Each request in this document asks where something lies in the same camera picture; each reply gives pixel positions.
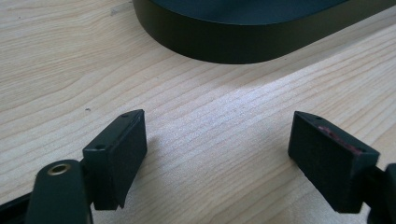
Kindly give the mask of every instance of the wooden surface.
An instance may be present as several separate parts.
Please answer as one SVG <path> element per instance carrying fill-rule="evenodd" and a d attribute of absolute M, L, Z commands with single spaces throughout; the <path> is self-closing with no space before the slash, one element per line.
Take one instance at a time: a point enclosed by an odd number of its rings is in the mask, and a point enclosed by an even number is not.
<path fill-rule="evenodd" d="M 396 7 L 266 63 L 175 54 L 121 0 L 0 3 L 0 203 L 146 111 L 148 155 L 124 209 L 95 223 L 365 223 L 335 213 L 287 154 L 293 111 L 396 161 Z"/>

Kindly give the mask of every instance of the light wood tabletop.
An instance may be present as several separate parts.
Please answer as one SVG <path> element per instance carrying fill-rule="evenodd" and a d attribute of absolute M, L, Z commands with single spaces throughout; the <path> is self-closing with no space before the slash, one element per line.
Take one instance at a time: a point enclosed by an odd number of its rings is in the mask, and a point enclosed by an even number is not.
<path fill-rule="evenodd" d="M 95 223 L 365 223 L 334 212 L 287 150 L 317 114 L 396 161 L 396 7 L 265 63 L 190 59 L 121 0 L 0 2 L 0 203 L 146 111 L 148 155 L 124 209 Z"/>

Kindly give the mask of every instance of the wooden table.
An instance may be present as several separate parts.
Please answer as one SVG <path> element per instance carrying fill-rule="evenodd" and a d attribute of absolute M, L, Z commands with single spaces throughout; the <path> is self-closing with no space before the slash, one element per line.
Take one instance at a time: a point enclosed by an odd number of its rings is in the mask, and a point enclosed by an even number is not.
<path fill-rule="evenodd" d="M 396 7 L 271 62 L 204 63 L 140 26 L 131 3 L 0 3 L 0 203 L 146 111 L 148 155 L 124 209 L 95 223 L 364 223 L 339 215 L 287 154 L 295 110 L 396 161 Z"/>

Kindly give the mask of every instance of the table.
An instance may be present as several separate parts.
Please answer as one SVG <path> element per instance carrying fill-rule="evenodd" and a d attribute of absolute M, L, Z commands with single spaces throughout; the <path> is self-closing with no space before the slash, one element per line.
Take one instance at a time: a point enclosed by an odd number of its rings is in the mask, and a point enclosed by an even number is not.
<path fill-rule="evenodd" d="M 364 223 L 335 213 L 287 154 L 293 112 L 396 161 L 396 7 L 265 63 L 178 55 L 132 3 L 0 3 L 0 203 L 119 114 L 146 111 L 148 155 L 124 209 L 95 223 Z"/>

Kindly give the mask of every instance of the wood grain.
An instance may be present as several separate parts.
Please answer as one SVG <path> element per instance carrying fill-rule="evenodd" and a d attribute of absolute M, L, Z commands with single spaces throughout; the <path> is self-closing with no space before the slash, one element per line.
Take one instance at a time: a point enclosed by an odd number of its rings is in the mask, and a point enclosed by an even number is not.
<path fill-rule="evenodd" d="M 175 54 L 121 0 L 3 0 L 0 31 L 0 203 L 138 108 L 148 155 L 125 208 L 95 223 L 364 223 L 367 207 L 335 213 L 288 157 L 295 110 L 396 161 L 396 7 L 247 65 Z"/>

